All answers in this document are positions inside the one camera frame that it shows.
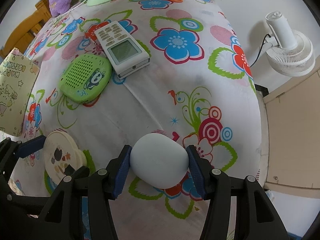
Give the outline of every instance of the cabinet door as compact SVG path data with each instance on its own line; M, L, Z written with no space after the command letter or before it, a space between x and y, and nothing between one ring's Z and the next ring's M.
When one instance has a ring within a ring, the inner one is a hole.
M269 125L267 181L320 188L320 76L266 104Z

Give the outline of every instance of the metal screw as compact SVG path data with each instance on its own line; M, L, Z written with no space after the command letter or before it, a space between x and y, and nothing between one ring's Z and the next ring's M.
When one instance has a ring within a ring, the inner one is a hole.
M101 169L101 170L98 170L98 174L99 175L106 175L107 174L107 170L106 169Z
M214 175L220 175L221 174L221 171L219 169L213 169L211 171Z
M247 177L247 180L250 181L250 182L255 182L255 181L256 181L256 178L255 178L254 176L249 175L249 176Z
M64 182L69 182L69 181L71 181L71 176L65 176L64 178L63 178L63 181Z

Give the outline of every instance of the paint palette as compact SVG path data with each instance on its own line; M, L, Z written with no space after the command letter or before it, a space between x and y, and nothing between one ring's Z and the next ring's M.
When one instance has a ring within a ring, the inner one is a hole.
M94 100L108 84L112 65L105 57L83 54L69 65L62 75L59 88L77 103Z
M55 184L59 184L64 176L87 165L84 153L66 132L50 133L45 140L43 154L45 169Z

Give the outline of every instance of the wooden headboard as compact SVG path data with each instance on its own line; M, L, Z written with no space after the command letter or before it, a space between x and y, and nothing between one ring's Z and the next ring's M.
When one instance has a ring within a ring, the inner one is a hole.
M4 49L0 49L1 58L5 59L13 48L24 53L35 38L35 34L38 34L43 25L52 17L48 0L41 0L35 6L37 10L15 28L5 43Z

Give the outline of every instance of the green electronic device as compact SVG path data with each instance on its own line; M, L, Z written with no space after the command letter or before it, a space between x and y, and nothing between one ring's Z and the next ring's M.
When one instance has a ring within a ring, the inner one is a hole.
M60 90L77 103L95 99L108 84L112 65L107 58L83 54L71 62L59 82Z

